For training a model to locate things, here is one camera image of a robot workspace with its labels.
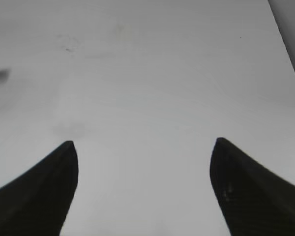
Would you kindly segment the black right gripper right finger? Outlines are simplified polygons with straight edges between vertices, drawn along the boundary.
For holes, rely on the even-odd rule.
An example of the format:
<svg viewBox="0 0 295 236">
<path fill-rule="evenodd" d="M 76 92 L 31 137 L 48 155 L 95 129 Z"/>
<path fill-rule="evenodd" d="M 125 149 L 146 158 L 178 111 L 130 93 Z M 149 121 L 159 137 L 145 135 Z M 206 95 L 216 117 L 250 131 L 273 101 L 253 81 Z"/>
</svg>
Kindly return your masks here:
<svg viewBox="0 0 295 236">
<path fill-rule="evenodd" d="M 295 185 L 223 137 L 216 139 L 209 176 L 231 235 L 295 236 Z"/>
</svg>

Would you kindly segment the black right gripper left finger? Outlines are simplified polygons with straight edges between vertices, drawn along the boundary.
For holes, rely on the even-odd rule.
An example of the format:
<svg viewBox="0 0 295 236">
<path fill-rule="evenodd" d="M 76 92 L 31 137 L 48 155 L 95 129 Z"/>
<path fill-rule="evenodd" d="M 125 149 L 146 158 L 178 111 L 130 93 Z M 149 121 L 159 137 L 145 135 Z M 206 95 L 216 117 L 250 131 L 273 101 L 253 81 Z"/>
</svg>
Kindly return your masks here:
<svg viewBox="0 0 295 236">
<path fill-rule="evenodd" d="M 65 141 L 0 188 L 0 236 L 58 236 L 78 184 L 78 157 Z"/>
</svg>

